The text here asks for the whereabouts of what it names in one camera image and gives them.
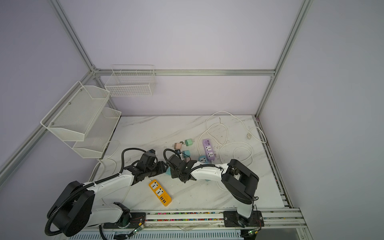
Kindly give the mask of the pink plug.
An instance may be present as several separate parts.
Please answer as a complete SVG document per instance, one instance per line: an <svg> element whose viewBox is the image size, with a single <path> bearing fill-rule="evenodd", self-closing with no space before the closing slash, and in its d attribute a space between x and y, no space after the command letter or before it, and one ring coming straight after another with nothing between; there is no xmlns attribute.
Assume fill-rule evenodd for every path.
<svg viewBox="0 0 384 240"><path fill-rule="evenodd" d="M182 143L174 143L174 149L175 149L175 150L181 150L181 149L182 149L182 146L183 146Z"/></svg>

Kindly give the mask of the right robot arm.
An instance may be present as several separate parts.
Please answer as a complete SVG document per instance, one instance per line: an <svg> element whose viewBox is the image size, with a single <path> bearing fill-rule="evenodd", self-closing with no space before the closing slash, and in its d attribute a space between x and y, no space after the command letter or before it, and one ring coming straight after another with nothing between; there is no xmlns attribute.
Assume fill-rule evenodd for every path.
<svg viewBox="0 0 384 240"><path fill-rule="evenodd" d="M165 149L163 157L171 168L171 177L181 182L207 180L221 182L225 189L238 201L234 215L234 224L245 228L251 225L252 221L259 219L255 211L255 196L260 178L248 167L236 159L230 160L228 164L203 164L190 160L185 162L176 150Z"/></svg>

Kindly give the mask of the orange power strip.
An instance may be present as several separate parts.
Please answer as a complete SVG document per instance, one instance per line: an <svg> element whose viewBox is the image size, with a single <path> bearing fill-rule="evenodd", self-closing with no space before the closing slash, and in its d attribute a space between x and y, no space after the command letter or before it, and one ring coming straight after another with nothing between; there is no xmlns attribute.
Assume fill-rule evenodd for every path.
<svg viewBox="0 0 384 240"><path fill-rule="evenodd" d="M160 185L157 180L152 180L149 183L149 187L164 207L167 207L172 202L172 198L170 197L170 195L166 192L166 190Z"/></svg>

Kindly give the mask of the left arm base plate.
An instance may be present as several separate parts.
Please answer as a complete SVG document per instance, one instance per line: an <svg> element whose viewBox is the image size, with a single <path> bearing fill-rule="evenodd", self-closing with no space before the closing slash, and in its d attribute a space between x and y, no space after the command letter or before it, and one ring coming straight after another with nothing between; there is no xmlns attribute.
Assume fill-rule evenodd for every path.
<svg viewBox="0 0 384 240"><path fill-rule="evenodd" d="M136 229L140 224L144 224L146 220L146 213L144 212L131 212L123 214L116 223L103 224L104 229Z"/></svg>

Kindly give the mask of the aluminium front rail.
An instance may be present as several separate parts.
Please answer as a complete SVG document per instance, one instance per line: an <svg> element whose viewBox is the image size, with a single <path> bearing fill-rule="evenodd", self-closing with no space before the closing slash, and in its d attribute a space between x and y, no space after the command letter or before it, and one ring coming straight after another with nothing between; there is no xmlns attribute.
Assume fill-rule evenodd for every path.
<svg viewBox="0 0 384 240"><path fill-rule="evenodd" d="M313 237L299 209L261 210L265 226L225 227L224 211L146 212L144 224L136 229L86 227L71 240L260 240L276 231L293 239Z"/></svg>

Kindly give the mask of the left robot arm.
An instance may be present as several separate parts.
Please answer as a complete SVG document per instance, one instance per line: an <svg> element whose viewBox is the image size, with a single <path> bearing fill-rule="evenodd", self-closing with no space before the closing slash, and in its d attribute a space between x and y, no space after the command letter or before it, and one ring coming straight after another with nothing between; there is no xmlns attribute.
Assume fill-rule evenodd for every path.
<svg viewBox="0 0 384 240"><path fill-rule="evenodd" d="M47 214L45 234L72 237L86 227L114 224L126 228L141 223L143 219L132 216L117 192L145 178L164 174L168 165L158 160L155 150L141 150L141 158L126 166L125 153L131 150L122 151L121 168L116 174L94 182L69 183Z"/></svg>

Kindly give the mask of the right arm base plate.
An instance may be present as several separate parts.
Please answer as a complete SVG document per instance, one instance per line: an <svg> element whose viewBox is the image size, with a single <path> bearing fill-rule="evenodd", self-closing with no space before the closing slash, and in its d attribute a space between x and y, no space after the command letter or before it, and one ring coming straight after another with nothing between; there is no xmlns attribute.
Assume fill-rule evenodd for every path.
<svg viewBox="0 0 384 240"><path fill-rule="evenodd" d="M249 218L245 218L237 213L237 211L224 211L224 225L225 227L264 227L264 218L261 211L252 211Z"/></svg>

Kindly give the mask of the white two-tier mesh shelf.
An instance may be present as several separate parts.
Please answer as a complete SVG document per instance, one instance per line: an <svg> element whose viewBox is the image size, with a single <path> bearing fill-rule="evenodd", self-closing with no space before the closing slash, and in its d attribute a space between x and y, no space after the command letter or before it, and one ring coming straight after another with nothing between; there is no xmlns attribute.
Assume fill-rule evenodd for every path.
<svg viewBox="0 0 384 240"><path fill-rule="evenodd" d="M108 107L111 93L76 82L41 125L83 159L100 159L121 118Z"/></svg>

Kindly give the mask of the aluminium frame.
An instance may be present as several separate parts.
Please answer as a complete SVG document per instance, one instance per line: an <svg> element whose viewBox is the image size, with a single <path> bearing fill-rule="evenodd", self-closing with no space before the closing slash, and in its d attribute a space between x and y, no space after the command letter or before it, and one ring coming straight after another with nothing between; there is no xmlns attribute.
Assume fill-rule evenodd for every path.
<svg viewBox="0 0 384 240"><path fill-rule="evenodd" d="M68 16L66 15L63 6L59 1L48 1L52 7L54 13L56 14L59 23L62 25L63 29L67 33L71 42L74 44L75 49L80 54L82 60L84 60L88 72L82 78L81 83L86 83L90 79L97 76L104 76L111 74L111 71L96 69L91 64L91 60L87 55L84 46L81 44L81 41L78 35L75 33L73 25L70 23ZM284 45L283 51L279 57L277 66L274 70L155 70L156 76L270 76L271 79L267 86L267 89L263 95L261 103L256 112L256 117L259 118L261 113L266 105L266 102L272 92L274 85L279 77L281 69L289 55L289 52L296 40L299 29L302 26L304 19L309 12L309 9L313 1L303 1L299 13L294 21L294 25L289 33L289 37ZM16 173L16 171L23 164L24 158L28 153L33 149L33 147L38 143L38 141L46 133L43 126L37 127L32 134L22 143L22 145L12 154L12 156L7 160L6 163L1 167L1 188L11 179L11 177Z"/></svg>

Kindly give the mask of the blue power strip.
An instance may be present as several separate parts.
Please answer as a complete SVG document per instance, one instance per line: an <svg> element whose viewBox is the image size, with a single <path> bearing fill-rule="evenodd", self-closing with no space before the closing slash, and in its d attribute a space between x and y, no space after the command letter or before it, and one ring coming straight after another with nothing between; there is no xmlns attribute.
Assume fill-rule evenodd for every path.
<svg viewBox="0 0 384 240"><path fill-rule="evenodd" d="M205 155L200 156L198 160L199 160L199 162L201 162L203 164L209 164L210 163L210 161L207 159L207 157Z"/></svg>

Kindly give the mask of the purple power strip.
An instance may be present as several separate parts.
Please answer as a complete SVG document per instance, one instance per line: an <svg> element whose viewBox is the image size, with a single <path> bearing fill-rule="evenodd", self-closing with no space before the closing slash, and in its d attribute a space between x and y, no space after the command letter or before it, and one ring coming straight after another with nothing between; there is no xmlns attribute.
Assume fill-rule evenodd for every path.
<svg viewBox="0 0 384 240"><path fill-rule="evenodd" d="M213 162L215 160L215 152L211 145L211 141L209 139L203 139L203 147L205 150L207 160L209 162Z"/></svg>

